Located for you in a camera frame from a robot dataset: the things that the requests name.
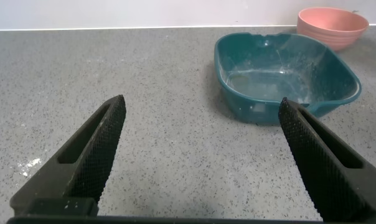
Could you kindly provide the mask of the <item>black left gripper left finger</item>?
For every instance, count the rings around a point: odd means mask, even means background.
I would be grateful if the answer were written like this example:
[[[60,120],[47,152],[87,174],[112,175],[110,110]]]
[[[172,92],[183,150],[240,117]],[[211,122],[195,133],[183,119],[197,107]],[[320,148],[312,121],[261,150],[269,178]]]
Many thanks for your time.
[[[110,175],[126,117],[123,95],[105,101],[13,195],[20,215],[35,199],[92,198],[98,202]]]

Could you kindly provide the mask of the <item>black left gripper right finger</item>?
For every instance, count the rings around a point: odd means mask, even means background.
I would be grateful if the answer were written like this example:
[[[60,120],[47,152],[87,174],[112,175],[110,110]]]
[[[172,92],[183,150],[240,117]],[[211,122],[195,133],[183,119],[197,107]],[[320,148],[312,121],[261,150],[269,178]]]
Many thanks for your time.
[[[376,168],[300,104],[283,98],[281,128],[325,222],[376,222]]]

